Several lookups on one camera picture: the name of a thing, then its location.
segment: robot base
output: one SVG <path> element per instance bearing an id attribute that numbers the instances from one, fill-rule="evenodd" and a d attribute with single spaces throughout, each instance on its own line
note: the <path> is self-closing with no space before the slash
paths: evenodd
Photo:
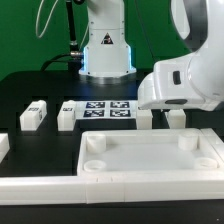
<path id="1" fill-rule="evenodd" d="M 136 72 L 118 77 L 94 77 L 90 75 L 80 74 L 81 81 L 92 82 L 100 85 L 121 84 L 129 81 L 134 81 L 135 79 L 136 79 Z"/>

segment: black tabletop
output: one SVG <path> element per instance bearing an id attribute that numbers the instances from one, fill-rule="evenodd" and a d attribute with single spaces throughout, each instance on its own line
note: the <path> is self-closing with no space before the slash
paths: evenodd
<path id="1" fill-rule="evenodd" d="M 64 71 L 26 71 L 7 76 L 0 82 L 0 133 L 9 134 L 10 151 L 0 164 L 0 177 L 76 175 L 80 141 L 84 131 L 136 129 L 136 122 L 134 119 L 78 120 L 74 131 L 58 132 L 57 115 L 62 103 L 68 100 L 137 100 L 137 89 L 142 80 L 142 77 L 139 77 L 136 81 L 124 84 L 102 86 L 81 82 L 77 75 Z M 22 132 L 19 117 L 32 101 L 38 100 L 47 102 L 48 114 L 36 132 Z M 223 138 L 223 111 L 185 112 L 187 127 L 213 128 Z M 163 112 L 153 110 L 153 116 L 153 128 L 167 128 Z M 222 200 L 11 206 L 10 210 L 9 207 L 2 206 L 0 221 L 211 224 L 224 223 L 223 211 Z"/>

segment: white plastic block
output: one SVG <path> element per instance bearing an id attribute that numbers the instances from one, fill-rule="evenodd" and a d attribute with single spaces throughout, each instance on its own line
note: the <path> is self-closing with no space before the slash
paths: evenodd
<path id="1" fill-rule="evenodd" d="M 22 131 L 36 131 L 47 115 L 47 104 L 43 100 L 32 102 L 20 116 Z"/>
<path id="2" fill-rule="evenodd" d="M 152 118 L 153 116 L 151 110 L 140 110 L 137 107 L 136 125 L 138 130 L 152 129 Z"/>
<path id="3" fill-rule="evenodd" d="M 183 129 L 186 127 L 186 114 L 183 110 L 170 110 L 165 114 L 170 129 Z"/>
<path id="4" fill-rule="evenodd" d="M 76 122 L 76 102 L 64 102 L 58 114 L 58 131 L 73 131 Z"/>
<path id="5" fill-rule="evenodd" d="M 0 163 L 9 151 L 9 139 L 7 134 L 0 134 Z"/>

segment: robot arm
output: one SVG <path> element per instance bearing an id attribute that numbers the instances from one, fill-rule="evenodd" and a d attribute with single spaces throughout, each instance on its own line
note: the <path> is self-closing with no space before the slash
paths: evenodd
<path id="1" fill-rule="evenodd" d="M 208 37 L 195 53 L 161 61 L 138 90 L 142 109 L 214 110 L 224 101 L 224 0 L 206 0 Z"/>

